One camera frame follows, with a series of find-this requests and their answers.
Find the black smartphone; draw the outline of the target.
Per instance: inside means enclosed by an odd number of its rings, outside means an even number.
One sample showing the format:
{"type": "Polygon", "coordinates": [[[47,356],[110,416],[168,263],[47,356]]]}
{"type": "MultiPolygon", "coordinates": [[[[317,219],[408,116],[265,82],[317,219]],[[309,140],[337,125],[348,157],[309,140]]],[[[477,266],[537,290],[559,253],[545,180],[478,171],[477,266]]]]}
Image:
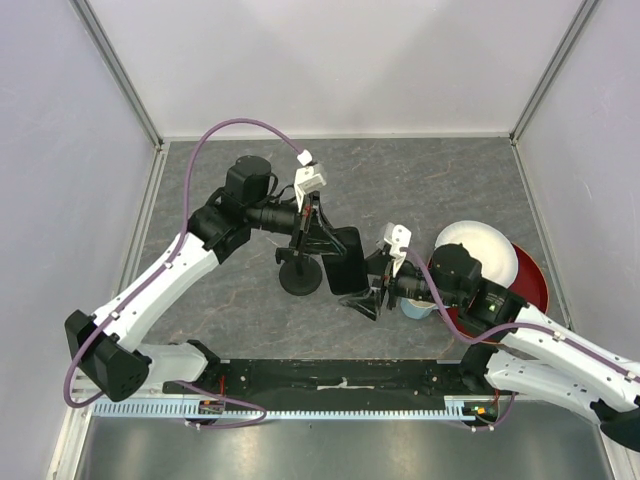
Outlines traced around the black smartphone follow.
{"type": "Polygon", "coordinates": [[[367,265],[359,230],[353,226],[342,227],[335,234],[346,252],[343,255],[322,256],[331,293],[340,296],[368,289],[367,265]]]}

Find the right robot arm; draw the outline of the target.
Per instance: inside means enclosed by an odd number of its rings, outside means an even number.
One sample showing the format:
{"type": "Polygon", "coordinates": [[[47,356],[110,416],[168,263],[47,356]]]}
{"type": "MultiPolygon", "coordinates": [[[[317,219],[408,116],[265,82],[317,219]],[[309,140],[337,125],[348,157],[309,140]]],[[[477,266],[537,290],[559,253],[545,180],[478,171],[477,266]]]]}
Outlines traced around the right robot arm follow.
{"type": "Polygon", "coordinates": [[[434,304],[468,346],[457,371],[465,391],[534,395],[638,450],[638,362],[584,339],[484,277],[480,261],[462,244],[437,247],[427,263],[405,245],[389,244],[371,256],[355,245],[327,274],[332,292],[370,319],[383,302],[398,298],[434,304]]]}

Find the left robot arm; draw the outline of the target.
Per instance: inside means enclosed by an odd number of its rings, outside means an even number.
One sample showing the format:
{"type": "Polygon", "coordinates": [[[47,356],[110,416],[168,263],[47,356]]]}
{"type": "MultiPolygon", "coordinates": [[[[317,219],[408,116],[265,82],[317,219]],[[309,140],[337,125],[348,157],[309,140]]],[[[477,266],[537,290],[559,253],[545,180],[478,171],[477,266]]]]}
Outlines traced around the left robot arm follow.
{"type": "Polygon", "coordinates": [[[65,322],[72,367],[80,370],[113,402],[146,383],[185,381],[198,393],[219,382],[215,355],[196,341],[151,346],[143,339],[164,312],[203,276],[245,245],[255,230],[287,235],[277,249],[279,282],[294,296],[313,293],[322,282],[318,256],[342,256],[345,245],[321,212],[322,166],[297,169],[294,198],[274,194],[277,178],[270,163],[244,156],[228,170],[224,186],[195,210],[184,230],[129,287],[93,314],[73,312],[65,322]]]}

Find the black phone stand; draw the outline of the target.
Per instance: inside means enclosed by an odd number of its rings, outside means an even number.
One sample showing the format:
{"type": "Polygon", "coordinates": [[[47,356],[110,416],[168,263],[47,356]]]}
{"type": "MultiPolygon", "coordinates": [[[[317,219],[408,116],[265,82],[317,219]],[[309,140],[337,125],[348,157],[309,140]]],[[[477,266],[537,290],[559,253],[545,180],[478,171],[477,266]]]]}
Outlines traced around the black phone stand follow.
{"type": "Polygon", "coordinates": [[[294,296],[315,292],[322,282],[322,269],[312,257],[291,248],[277,248],[276,263],[280,266],[281,287],[294,296]]]}

